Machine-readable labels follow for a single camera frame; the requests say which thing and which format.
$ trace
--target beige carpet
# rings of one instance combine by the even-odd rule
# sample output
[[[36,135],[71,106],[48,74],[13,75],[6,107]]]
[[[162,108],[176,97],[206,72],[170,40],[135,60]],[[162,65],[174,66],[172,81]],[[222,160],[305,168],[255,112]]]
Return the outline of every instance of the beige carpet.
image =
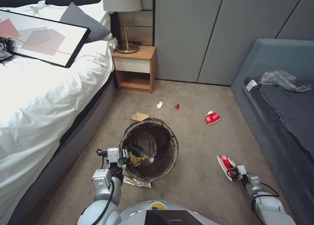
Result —
[[[161,109],[156,108],[159,101],[164,103]],[[221,120],[208,126],[205,115],[210,110]],[[179,155],[170,174],[152,183],[151,189],[124,184],[120,211],[145,200],[165,200],[219,224],[258,224],[246,191],[240,183],[228,181],[216,160],[217,154],[226,154],[277,190],[292,215],[229,87],[156,81],[152,94],[116,91],[93,139],[23,224],[76,224],[93,201],[91,178],[101,166],[96,149],[118,145],[134,112],[164,120],[178,139]]]

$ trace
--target lampshade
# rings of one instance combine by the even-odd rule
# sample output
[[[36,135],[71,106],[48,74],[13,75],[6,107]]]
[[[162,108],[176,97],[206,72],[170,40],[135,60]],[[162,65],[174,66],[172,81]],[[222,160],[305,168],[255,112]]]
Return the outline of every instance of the lampshade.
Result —
[[[140,0],[103,0],[104,10],[115,12],[141,10]]]

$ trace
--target framed picture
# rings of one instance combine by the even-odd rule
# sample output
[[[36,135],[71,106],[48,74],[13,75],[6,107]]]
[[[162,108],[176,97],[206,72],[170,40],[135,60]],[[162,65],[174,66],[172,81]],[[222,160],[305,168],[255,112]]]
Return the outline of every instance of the framed picture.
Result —
[[[69,68],[90,34],[86,27],[0,10],[0,37],[10,51]]]

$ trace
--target gray pillow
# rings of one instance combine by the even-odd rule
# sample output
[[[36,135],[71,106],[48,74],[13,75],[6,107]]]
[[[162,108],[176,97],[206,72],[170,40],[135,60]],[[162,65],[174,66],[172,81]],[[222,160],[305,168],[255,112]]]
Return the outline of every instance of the gray pillow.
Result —
[[[110,33],[110,30],[99,23],[97,20],[85,14],[73,2],[65,10],[60,22],[88,27],[91,30],[85,43],[95,42],[103,39]]]

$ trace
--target wooden nightstand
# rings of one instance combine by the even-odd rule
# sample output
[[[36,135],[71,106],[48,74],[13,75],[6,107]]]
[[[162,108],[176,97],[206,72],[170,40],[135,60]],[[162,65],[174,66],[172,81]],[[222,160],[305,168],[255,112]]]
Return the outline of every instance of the wooden nightstand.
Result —
[[[112,55],[119,90],[151,93],[155,82],[156,47],[139,46],[132,54]]]

